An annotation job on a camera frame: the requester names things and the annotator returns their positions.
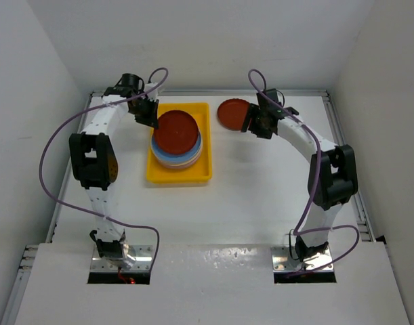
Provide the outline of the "dark red plate top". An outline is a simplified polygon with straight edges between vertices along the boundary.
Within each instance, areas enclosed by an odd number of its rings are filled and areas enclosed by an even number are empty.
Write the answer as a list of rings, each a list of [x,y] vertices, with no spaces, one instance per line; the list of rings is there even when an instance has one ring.
[[[222,102],[217,110],[221,126],[231,130],[240,131],[250,103],[246,100],[232,98]]]

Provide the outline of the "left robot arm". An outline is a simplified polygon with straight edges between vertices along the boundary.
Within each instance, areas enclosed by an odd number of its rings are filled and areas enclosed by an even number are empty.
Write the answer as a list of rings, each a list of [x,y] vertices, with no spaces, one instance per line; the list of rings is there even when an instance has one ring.
[[[112,136],[128,114],[137,123],[156,129],[158,92],[158,83],[123,74],[116,85],[104,92],[91,122],[68,141],[73,176],[87,192],[96,217],[91,239],[100,258],[119,269],[134,264],[134,251],[127,243],[125,228],[112,220],[113,185],[119,173]]]

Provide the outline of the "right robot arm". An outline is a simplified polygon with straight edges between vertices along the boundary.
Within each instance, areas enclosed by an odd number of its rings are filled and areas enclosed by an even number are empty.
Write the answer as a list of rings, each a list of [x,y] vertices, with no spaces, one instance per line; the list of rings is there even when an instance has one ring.
[[[284,107],[277,94],[275,89],[257,93],[257,103],[249,106],[241,130],[263,139],[281,137],[310,165],[308,203],[293,231],[295,254],[303,262],[327,249],[337,214],[357,193],[356,159],[351,146],[319,135],[299,119],[298,111]]]

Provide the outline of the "light blue plate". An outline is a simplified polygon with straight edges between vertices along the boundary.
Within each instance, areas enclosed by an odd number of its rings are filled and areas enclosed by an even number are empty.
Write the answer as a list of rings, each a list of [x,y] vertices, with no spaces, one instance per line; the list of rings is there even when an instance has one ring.
[[[179,164],[187,160],[190,160],[191,158],[196,156],[199,151],[201,151],[201,147],[202,147],[201,134],[198,134],[198,138],[197,138],[195,145],[191,149],[189,149],[189,151],[183,154],[170,154],[159,148],[157,142],[155,141],[154,136],[152,136],[152,139],[151,139],[151,149],[152,149],[153,154],[159,160],[162,160],[168,163],[173,163],[173,164]]]

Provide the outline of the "cream white plate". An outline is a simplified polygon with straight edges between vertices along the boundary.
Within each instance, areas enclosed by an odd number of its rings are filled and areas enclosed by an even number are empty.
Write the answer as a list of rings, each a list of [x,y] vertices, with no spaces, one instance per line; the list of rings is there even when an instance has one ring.
[[[158,148],[152,148],[152,153],[155,155],[156,159],[163,166],[169,166],[171,168],[182,167],[184,165],[189,165],[195,162],[201,155],[201,152],[202,152],[202,146],[193,148],[182,155],[172,155]]]

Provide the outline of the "dark red plate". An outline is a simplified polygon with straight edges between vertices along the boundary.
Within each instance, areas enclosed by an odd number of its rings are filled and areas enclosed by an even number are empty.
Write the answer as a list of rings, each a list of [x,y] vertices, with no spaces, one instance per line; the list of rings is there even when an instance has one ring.
[[[159,128],[153,132],[157,146],[164,152],[181,155],[196,144],[199,128],[195,119],[182,110],[170,110],[159,119]]]
[[[250,103],[246,100],[232,98],[222,102],[217,110],[221,126],[231,130],[240,131]]]

